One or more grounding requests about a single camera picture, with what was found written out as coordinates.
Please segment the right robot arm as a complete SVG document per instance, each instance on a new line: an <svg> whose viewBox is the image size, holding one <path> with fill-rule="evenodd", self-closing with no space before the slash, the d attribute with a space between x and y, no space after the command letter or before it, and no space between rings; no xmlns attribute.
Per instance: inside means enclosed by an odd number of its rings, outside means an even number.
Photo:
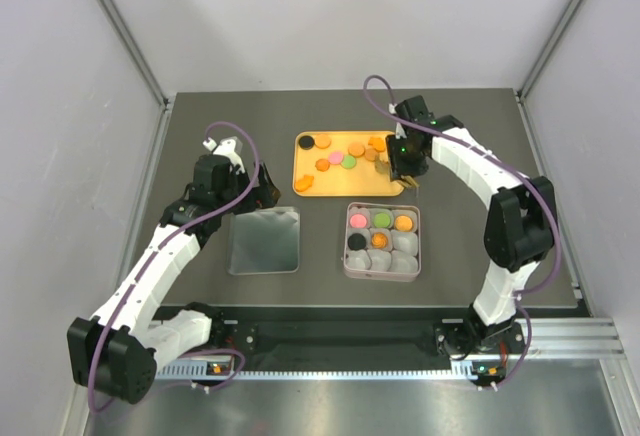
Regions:
<svg viewBox="0 0 640 436"><path fill-rule="evenodd" d="M463 319L468 352L498 345L516 315L530 276L559 238L555 191L543 176L528 178L479 144L452 116L397 114L386 142L393 179L407 182L432 160L451 171L487 209L483 243L490 259L479 294Z"/></svg>

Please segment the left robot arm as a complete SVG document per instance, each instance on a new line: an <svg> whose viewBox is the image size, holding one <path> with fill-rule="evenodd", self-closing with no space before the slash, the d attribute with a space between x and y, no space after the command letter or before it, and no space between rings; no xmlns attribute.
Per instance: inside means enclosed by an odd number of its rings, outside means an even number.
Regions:
<svg viewBox="0 0 640 436"><path fill-rule="evenodd" d="M180 273L220 228L226 214L274 207L279 191L267 167L247 175L237 156L199 158L193 180L180 199L166 207L152 239L116 292L90 318L78 317L67 330L74 382L88 390L92 413L110 402L140 402L158 371L201 348L225 348L229 331L221 310L203 303L184 306L172 319L151 322Z"/></svg>

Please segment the black sandwich cookie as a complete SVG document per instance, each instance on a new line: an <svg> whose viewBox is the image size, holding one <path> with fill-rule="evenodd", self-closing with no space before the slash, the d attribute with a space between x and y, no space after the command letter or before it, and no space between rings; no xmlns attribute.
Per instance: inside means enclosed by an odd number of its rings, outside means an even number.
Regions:
<svg viewBox="0 0 640 436"><path fill-rule="evenodd" d="M351 251L364 250L367 247L367 240L363 234L354 233L347 238L347 246Z"/></svg>

